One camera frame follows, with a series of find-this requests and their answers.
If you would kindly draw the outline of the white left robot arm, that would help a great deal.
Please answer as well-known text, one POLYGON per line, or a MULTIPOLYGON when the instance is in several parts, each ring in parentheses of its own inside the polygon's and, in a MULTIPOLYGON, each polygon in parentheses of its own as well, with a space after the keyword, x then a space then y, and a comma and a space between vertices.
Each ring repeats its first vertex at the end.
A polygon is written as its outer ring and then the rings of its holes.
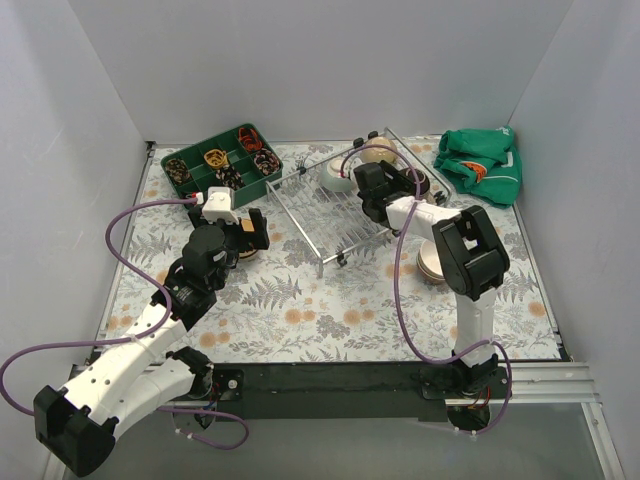
POLYGON ((75 378, 36 394, 37 440, 84 477, 126 430, 165 402, 209 396, 212 361, 191 347, 169 348, 215 305, 240 255, 269 245, 267 220, 257 208, 238 221, 198 220, 163 287, 126 334, 75 378))

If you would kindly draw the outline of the cream embossed bowl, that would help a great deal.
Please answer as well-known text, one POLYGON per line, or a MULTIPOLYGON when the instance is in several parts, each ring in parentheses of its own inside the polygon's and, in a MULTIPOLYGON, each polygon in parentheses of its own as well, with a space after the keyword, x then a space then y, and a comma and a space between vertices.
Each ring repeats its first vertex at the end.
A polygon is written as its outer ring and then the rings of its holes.
POLYGON ((433 241, 424 240, 420 246, 417 256, 418 267, 424 270, 431 270, 443 275, 440 258, 433 241))

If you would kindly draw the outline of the light green bowl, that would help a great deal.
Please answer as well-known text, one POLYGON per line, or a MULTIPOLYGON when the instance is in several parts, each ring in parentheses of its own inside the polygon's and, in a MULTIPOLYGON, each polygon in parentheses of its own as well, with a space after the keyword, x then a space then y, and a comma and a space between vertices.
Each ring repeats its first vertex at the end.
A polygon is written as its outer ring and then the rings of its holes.
POLYGON ((356 185, 348 177, 340 173, 342 160, 340 158, 332 159, 325 163, 320 171, 321 186, 334 193, 346 193, 353 191, 356 185))

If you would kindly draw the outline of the green cloth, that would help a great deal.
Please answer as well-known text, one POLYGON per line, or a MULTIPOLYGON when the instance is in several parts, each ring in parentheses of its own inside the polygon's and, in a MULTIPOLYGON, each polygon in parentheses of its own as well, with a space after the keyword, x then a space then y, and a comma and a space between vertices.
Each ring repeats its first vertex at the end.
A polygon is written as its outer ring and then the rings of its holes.
POLYGON ((441 136, 434 167, 458 193, 509 208, 522 184, 522 161, 515 140, 509 125, 448 130, 441 136))

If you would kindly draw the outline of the dark patterned bowl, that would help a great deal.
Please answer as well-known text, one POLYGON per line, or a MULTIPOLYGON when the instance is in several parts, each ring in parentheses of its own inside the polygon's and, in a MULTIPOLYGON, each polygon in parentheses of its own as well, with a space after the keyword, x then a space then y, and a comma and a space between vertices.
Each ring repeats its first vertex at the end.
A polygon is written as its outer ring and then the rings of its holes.
POLYGON ((424 171, 420 169, 412 171, 410 168, 404 168, 400 173, 413 184, 410 189, 411 193, 414 193, 416 186, 419 186, 420 198, 426 199, 428 197, 431 183, 424 171))

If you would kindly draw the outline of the dark floral roll middle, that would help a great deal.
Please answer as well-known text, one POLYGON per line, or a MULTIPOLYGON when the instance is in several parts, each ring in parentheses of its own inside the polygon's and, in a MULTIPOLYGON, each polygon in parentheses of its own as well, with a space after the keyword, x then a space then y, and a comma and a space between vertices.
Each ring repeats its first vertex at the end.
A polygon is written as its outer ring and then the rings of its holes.
POLYGON ((220 186, 237 191, 245 186, 241 174, 232 166, 227 165, 215 171, 215 178, 220 186))

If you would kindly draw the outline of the tan bowl front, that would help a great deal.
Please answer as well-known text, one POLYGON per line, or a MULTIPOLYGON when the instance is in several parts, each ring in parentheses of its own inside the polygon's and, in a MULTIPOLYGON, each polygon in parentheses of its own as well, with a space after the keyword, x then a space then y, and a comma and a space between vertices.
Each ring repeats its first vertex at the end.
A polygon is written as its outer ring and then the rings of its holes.
POLYGON ((246 252, 240 252, 238 255, 239 262, 252 261, 257 258, 259 251, 252 249, 246 252))

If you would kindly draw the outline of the orange black roll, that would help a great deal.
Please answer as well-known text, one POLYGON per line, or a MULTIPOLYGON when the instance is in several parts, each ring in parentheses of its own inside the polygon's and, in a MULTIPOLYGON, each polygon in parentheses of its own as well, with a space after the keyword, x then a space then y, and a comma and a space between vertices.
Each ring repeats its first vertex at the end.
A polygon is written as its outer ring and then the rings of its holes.
POLYGON ((250 127, 238 129, 238 142, 248 153, 254 153, 263 148, 263 142, 257 131, 250 127))

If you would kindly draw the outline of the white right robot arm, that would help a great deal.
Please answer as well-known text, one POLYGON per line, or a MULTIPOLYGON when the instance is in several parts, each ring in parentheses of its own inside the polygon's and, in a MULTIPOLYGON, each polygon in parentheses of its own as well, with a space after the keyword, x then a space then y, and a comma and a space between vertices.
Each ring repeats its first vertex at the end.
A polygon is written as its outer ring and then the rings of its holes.
POLYGON ((362 210, 373 222, 398 234, 393 296, 402 335, 423 362, 443 368, 448 387, 475 397, 498 368, 493 340, 497 290, 510 260, 486 211, 479 206, 459 210, 440 207, 420 197, 420 183, 386 161, 365 163, 353 177, 362 210), (455 294, 457 337, 452 356, 428 357, 413 343, 405 324, 399 292, 399 268, 405 236, 410 233, 436 249, 445 283, 455 294))

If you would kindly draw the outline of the dark floral roll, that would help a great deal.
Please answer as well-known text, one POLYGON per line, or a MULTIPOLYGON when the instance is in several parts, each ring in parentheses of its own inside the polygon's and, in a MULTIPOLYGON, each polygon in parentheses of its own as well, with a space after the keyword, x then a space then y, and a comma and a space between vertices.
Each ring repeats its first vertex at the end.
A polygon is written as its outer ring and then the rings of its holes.
POLYGON ((263 176, 269 176, 280 170, 278 157, 269 150, 261 150, 254 156, 254 165, 263 176))
POLYGON ((215 171, 215 178, 220 186, 237 191, 245 186, 241 174, 232 166, 227 165, 215 171))

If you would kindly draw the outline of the beige bowl back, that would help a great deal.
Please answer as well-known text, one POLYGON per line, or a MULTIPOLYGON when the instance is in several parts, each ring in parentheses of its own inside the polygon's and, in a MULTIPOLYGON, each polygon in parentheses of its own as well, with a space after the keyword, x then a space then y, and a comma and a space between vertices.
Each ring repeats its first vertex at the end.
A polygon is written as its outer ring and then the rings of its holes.
POLYGON ((366 145, 370 145, 370 148, 360 152, 360 159, 363 163, 378 163, 380 161, 386 161, 390 164, 396 163, 397 147, 389 138, 373 137, 366 142, 366 145))

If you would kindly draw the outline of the aluminium frame rail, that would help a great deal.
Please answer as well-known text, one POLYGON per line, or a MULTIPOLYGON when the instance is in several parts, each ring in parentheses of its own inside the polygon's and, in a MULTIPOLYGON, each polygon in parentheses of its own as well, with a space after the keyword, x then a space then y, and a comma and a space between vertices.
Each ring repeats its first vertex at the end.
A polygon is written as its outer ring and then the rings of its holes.
MULTIPOLYGON (((308 363, 236 363, 236 364, 319 364, 308 363)), ((323 363, 382 363, 382 362, 323 362, 323 363)), ((596 413, 596 407, 600 406, 600 395, 596 390, 594 380, 589 372, 589 367, 580 362, 533 362, 517 363, 507 366, 499 362, 498 365, 505 368, 511 385, 511 397, 509 400, 492 400, 494 402, 510 404, 580 404, 589 421, 589 430, 592 434, 594 448, 606 478, 622 478, 624 472, 615 452, 610 436, 606 433, 606 423, 602 415, 596 413)), ((203 416, 206 409, 203 405, 191 406, 183 401, 172 400, 181 413, 185 415, 203 416)), ((237 415, 218 411, 224 419, 230 420, 237 415)), ((463 422, 435 422, 426 421, 433 427, 449 425, 457 428, 465 434, 479 433, 498 420, 497 415, 489 413, 488 423, 481 429, 466 430, 463 422)))

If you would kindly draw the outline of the yellow patterned roll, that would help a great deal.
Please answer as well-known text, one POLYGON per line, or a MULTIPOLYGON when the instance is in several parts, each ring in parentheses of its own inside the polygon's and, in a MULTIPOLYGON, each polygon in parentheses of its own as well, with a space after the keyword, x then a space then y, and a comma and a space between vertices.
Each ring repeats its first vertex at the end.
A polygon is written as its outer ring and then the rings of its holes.
POLYGON ((214 170, 220 170, 229 165, 228 154, 221 149, 211 149, 205 152, 204 160, 214 170))

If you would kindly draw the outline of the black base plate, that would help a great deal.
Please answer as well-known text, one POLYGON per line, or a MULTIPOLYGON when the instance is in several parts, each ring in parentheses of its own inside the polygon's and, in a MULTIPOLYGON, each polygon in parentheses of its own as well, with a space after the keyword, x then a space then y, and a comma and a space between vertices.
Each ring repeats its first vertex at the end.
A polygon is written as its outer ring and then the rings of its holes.
POLYGON ((505 368, 491 359, 468 369, 462 363, 418 362, 229 364, 214 366, 183 349, 134 380, 100 379, 87 369, 94 405, 82 413, 98 425, 135 423, 172 400, 244 419, 348 419, 410 417, 455 422, 466 430, 488 423, 489 402, 509 400, 505 368))

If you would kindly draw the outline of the tan bowl gold rim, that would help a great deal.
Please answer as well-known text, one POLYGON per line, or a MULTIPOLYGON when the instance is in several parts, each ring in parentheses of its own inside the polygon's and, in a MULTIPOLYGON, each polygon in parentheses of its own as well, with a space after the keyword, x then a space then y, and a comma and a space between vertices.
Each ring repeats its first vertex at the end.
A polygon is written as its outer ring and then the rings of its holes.
POLYGON ((245 233, 254 233, 255 228, 253 226, 253 222, 250 219, 242 218, 240 221, 240 225, 245 233))

